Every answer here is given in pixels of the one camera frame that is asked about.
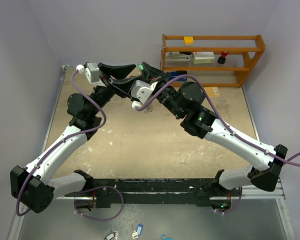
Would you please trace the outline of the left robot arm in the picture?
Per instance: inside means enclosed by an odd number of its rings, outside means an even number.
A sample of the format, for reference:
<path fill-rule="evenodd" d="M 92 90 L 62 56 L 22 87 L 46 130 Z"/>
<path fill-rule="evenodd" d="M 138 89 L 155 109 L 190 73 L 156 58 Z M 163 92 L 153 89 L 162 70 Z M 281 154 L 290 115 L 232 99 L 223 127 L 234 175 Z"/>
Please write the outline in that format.
<path fill-rule="evenodd" d="M 59 194 L 78 192 L 81 196 L 88 196 L 93 191 L 92 182 L 77 172 L 63 178 L 52 179 L 70 155 L 107 122 L 101 104 L 83 91 L 79 92 L 79 96 L 91 104 L 93 110 L 101 113 L 102 117 L 93 114 L 86 121 L 74 117 L 59 138 L 40 156 L 24 168 L 17 165 L 11 170 L 11 194 L 16 198 L 17 216 L 22 217 L 29 211 L 42 212 L 54 199 L 56 192 Z"/>

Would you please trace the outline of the green tagged key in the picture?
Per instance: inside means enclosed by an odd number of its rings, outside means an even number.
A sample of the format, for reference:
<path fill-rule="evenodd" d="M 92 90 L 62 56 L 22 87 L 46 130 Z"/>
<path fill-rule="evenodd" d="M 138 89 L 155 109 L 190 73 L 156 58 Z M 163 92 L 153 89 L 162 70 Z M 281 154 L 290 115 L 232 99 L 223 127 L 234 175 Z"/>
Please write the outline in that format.
<path fill-rule="evenodd" d="M 139 74 L 143 75 L 144 74 L 144 67 L 143 67 L 143 65 L 139 64 L 137 67 L 138 67 Z"/>

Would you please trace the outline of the red handled key organizer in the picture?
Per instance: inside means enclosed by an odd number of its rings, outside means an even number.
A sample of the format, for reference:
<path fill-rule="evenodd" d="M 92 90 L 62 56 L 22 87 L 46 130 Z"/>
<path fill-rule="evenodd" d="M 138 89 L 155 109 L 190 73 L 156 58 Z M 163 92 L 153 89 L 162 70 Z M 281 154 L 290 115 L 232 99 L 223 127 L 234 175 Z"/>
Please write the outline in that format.
<path fill-rule="evenodd" d="M 145 113 L 145 114 L 149 114 L 149 113 L 151 113 L 153 111 L 153 104 L 152 103 L 150 103 L 144 110 L 143 110 L 143 112 Z"/>

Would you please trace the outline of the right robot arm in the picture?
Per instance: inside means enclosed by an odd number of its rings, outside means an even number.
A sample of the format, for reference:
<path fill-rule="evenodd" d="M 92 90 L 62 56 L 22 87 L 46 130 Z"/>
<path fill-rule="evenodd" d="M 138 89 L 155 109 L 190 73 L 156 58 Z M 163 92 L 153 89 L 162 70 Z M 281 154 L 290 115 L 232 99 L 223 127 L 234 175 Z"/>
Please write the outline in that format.
<path fill-rule="evenodd" d="M 169 73 L 145 62 L 138 68 L 146 83 L 156 84 L 145 107 L 157 99 L 177 119 L 182 120 L 180 125 L 189 135 L 218 144 L 249 163 L 237 169 L 219 170 L 212 183 L 216 195 L 223 196 L 235 187 L 249 185 L 267 192 L 275 190 L 283 166 L 278 158 L 286 157 L 288 149 L 285 146 L 257 141 L 226 123 L 216 108 L 209 110 L 204 107 L 203 101 L 210 101 L 210 98 L 195 77 L 185 75 L 191 80 L 175 90 L 171 85 L 179 77 L 169 79 Z"/>

